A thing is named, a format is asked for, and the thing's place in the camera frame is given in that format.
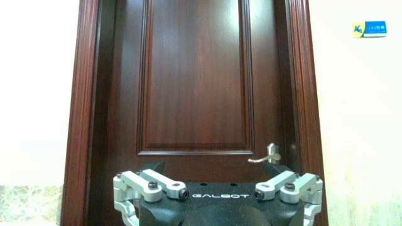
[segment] blue sign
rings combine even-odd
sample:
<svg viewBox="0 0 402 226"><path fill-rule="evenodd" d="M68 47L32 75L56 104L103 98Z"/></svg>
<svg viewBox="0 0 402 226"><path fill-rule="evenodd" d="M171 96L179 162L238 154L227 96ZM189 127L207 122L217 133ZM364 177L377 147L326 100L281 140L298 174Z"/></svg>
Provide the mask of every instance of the blue sign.
<svg viewBox="0 0 402 226"><path fill-rule="evenodd" d="M388 35L388 26L385 21L366 21L354 23L353 34L357 38L364 37L385 37Z"/></svg>

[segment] door frame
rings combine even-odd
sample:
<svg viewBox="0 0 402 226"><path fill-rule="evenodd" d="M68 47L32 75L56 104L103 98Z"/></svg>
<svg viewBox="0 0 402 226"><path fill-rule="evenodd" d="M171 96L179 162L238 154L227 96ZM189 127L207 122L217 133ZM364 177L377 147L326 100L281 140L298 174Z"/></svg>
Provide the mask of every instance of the door frame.
<svg viewBox="0 0 402 226"><path fill-rule="evenodd" d="M107 120L103 110L107 80L102 75L111 70L103 64L111 60L107 48L113 47L114 22L106 22L114 21L114 13L106 13L114 6L111 2L81 0L62 210L64 226L86 226L91 222L91 171L97 169L93 149L106 138L106 133L99 133L105 129L98 122L102 120L95 121L95 117ZM282 81L282 98L284 105L293 108L293 113L284 116L293 120L285 128L294 134L289 139L286 163L301 173L310 172L325 179L309 0L275 0L275 9L280 69L282 74L289 74ZM329 225L326 195L316 225Z"/></svg>

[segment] silver door handle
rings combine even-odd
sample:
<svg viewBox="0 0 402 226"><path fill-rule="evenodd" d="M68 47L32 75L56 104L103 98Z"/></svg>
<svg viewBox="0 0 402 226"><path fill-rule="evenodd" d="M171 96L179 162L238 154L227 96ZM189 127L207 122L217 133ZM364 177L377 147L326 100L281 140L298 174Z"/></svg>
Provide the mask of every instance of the silver door handle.
<svg viewBox="0 0 402 226"><path fill-rule="evenodd" d="M250 163L261 163L267 161L273 164L280 164L281 162L281 154L280 154L280 146L271 143L267 146L267 156L262 159L249 159Z"/></svg>

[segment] bolt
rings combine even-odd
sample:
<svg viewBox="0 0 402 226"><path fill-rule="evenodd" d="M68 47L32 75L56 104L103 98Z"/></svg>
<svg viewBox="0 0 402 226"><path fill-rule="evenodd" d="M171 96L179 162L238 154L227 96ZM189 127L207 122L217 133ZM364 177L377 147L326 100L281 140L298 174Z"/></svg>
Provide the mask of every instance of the bolt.
<svg viewBox="0 0 402 226"><path fill-rule="evenodd" d="M265 193L262 193L261 191L255 191L254 196L255 196L257 200L265 199Z"/></svg>
<svg viewBox="0 0 402 226"><path fill-rule="evenodd" d="M294 191L297 188L296 184L294 183L286 183L285 184L285 189L289 190L289 191Z"/></svg>
<svg viewBox="0 0 402 226"><path fill-rule="evenodd" d="M150 188L151 190L155 190L155 189L158 188L158 182L157 182L157 181L150 181L150 183L149 183L149 188Z"/></svg>
<svg viewBox="0 0 402 226"><path fill-rule="evenodd" d="M189 198L190 192L186 189L179 191L179 200L185 201Z"/></svg>

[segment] metal bracket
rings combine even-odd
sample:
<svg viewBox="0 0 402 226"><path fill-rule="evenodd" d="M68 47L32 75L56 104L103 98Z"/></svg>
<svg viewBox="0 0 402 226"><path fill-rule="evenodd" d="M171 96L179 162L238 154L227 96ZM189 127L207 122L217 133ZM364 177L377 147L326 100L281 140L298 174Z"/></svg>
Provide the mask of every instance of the metal bracket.
<svg viewBox="0 0 402 226"><path fill-rule="evenodd" d="M183 201L189 198L189 191L183 182L174 181L151 169L142 171L141 176L149 181L155 180L171 199Z"/></svg>
<svg viewBox="0 0 402 226"><path fill-rule="evenodd" d="M281 191L281 200L296 204L305 202L305 226L313 226L314 217L321 212L324 182L314 174L302 177L292 171L282 172L267 182L255 185L255 197L261 201L271 200Z"/></svg>
<svg viewBox="0 0 402 226"><path fill-rule="evenodd" d="M158 202L162 199L162 191L173 199L185 200L189 197L186 184L171 180L151 169L142 171L141 176L127 171L114 177L115 209L122 212L127 226L139 226L134 203L142 198L146 202Z"/></svg>

